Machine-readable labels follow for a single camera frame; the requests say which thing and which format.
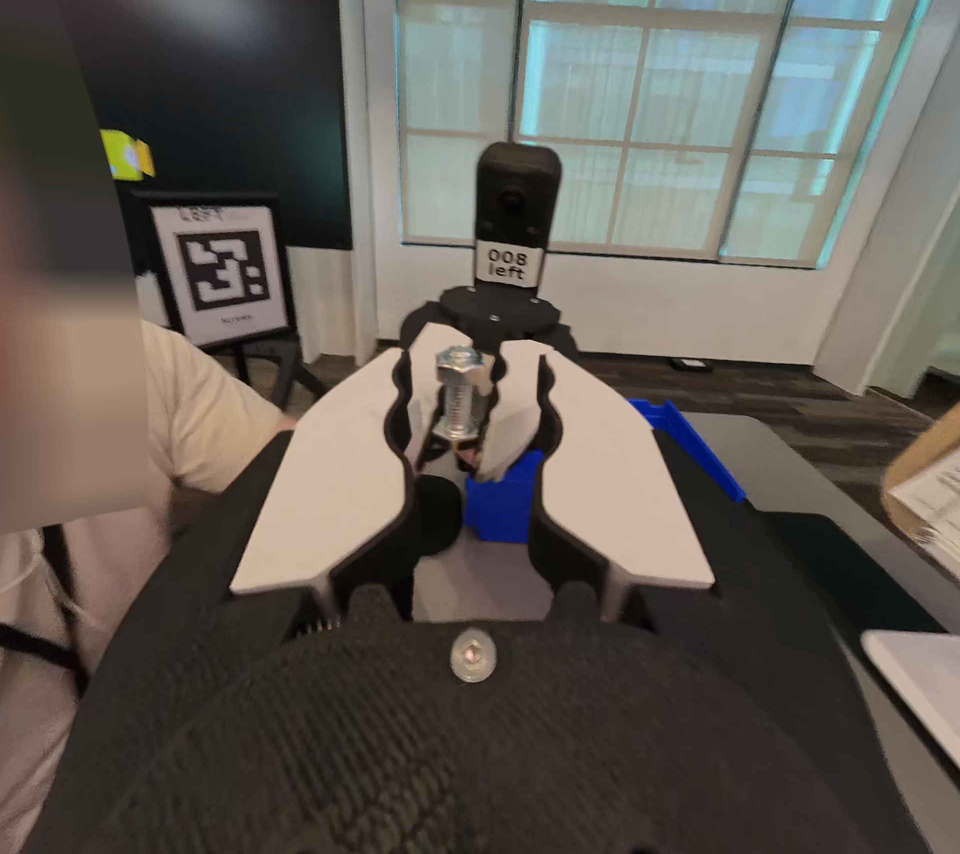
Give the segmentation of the black mesh elbow pad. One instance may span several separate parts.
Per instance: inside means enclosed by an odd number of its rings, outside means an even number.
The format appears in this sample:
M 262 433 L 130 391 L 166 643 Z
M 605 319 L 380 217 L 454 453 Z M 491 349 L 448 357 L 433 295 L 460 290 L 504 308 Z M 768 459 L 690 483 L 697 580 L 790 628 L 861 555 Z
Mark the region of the black mesh elbow pad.
M 461 535 L 463 496 L 447 478 L 421 475 L 414 483 L 418 511 L 419 556 L 430 558 L 451 548 Z

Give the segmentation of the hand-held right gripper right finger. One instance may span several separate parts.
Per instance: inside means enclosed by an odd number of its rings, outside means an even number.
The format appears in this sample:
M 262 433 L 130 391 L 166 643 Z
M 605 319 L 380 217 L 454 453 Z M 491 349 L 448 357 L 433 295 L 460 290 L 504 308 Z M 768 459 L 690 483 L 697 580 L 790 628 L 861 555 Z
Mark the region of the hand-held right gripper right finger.
M 709 589 L 714 572 L 654 430 L 630 402 L 567 357 L 540 358 L 543 459 L 529 556 L 557 588 L 585 581 Z

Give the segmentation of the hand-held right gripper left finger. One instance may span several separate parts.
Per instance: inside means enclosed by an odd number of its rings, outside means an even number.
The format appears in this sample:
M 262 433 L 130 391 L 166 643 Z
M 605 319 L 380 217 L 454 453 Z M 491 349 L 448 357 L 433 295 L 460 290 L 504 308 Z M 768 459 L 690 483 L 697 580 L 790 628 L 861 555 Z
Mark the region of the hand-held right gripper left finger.
M 230 591 L 305 587 L 348 596 L 412 570 L 417 535 L 409 428 L 410 359 L 393 347 L 328 391 L 298 421 Z

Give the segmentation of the silver hex bolt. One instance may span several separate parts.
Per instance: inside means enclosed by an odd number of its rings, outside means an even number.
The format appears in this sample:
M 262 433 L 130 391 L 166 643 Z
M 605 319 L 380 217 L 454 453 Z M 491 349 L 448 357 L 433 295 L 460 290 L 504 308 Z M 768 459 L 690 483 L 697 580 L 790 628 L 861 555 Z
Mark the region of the silver hex bolt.
M 474 416 L 476 389 L 461 371 L 448 370 L 442 378 L 442 411 L 431 434 L 451 443 L 477 440 L 479 420 Z

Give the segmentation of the black framed marker sign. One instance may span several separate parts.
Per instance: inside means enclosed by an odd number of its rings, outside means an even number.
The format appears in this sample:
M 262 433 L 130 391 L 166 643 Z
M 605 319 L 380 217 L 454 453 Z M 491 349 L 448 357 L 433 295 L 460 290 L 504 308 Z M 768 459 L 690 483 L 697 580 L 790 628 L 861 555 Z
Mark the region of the black framed marker sign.
M 167 320 L 200 349 L 297 332 L 279 196 L 134 190 Z

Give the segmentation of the glass window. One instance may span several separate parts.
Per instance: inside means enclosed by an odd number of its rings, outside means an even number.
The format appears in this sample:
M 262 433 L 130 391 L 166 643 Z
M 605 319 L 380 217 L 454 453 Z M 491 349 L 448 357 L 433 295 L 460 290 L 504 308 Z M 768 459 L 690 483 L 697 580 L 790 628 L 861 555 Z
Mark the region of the glass window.
M 402 241 L 468 244 L 514 140 L 556 250 L 820 269 L 928 1 L 393 0 Z

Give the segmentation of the black easel stand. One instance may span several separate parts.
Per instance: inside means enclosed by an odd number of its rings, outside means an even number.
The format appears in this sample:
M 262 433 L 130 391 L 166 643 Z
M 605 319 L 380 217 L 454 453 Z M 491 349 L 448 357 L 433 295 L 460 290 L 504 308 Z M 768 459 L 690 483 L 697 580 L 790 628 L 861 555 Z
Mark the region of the black easel stand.
M 250 358 L 274 364 L 276 373 L 270 403 L 282 411 L 288 408 L 294 385 L 302 386 L 316 400 L 329 392 L 318 376 L 306 367 L 301 339 L 296 333 L 257 336 L 244 342 L 208 347 L 204 351 L 213 357 L 231 358 L 235 376 L 249 387 L 254 384 L 249 370 Z

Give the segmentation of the printed instruction sheet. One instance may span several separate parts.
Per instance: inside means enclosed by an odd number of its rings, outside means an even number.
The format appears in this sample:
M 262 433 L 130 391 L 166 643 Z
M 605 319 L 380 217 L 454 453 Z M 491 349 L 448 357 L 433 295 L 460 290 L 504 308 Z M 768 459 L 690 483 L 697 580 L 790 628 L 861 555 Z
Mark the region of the printed instruction sheet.
M 959 555 L 959 450 L 955 449 L 890 491 L 906 514 L 901 529 L 926 548 Z

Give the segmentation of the white document stand with instructions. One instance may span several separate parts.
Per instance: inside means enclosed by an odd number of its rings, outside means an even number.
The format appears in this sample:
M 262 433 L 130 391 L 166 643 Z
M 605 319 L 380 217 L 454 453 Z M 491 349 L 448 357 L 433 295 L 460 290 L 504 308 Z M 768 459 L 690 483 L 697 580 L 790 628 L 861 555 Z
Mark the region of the white document stand with instructions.
M 959 408 L 954 406 L 926 430 L 887 470 L 881 486 L 882 504 L 897 529 L 921 548 L 954 581 L 959 555 L 926 548 L 905 534 L 906 513 L 890 495 L 891 489 L 912 478 L 942 456 L 959 450 Z M 931 631 L 864 632 L 861 646 L 871 664 L 921 723 L 954 766 L 959 765 L 959 637 Z

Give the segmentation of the large dark wall screen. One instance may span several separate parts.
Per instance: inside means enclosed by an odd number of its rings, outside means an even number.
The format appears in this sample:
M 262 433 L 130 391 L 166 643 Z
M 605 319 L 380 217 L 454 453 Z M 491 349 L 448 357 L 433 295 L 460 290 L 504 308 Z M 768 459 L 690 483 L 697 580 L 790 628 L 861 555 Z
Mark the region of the large dark wall screen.
M 270 193 L 286 242 L 351 250 L 339 0 L 58 0 L 142 190 Z

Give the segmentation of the blue plastic bin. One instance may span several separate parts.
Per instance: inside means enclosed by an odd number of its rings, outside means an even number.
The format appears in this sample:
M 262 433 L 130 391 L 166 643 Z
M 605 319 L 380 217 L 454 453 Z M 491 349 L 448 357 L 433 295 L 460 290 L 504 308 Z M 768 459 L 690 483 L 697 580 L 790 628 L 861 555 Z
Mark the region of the blue plastic bin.
M 629 399 L 629 404 L 653 429 L 675 440 L 730 500 L 734 503 L 746 500 L 746 491 L 675 404 L 671 401 L 654 404 L 645 399 Z M 463 520 L 480 540 L 513 544 L 527 542 L 534 486 L 543 460 L 543 453 L 531 448 L 500 481 L 480 482 L 467 478 Z

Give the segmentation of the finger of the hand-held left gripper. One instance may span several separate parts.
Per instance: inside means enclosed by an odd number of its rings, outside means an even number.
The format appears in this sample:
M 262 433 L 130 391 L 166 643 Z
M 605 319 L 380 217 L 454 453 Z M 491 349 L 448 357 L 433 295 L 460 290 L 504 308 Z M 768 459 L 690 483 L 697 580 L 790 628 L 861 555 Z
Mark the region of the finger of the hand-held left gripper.
M 538 383 L 546 344 L 506 341 L 499 358 L 505 371 L 494 384 L 474 464 L 476 481 L 501 481 L 533 443 L 541 423 Z
M 411 428 L 407 461 L 415 474 L 423 469 L 427 447 L 434 438 L 434 424 L 444 409 L 445 381 L 438 373 L 437 356 L 450 347 L 472 344 L 468 336 L 453 327 L 428 322 L 409 348 L 412 389 L 407 406 Z

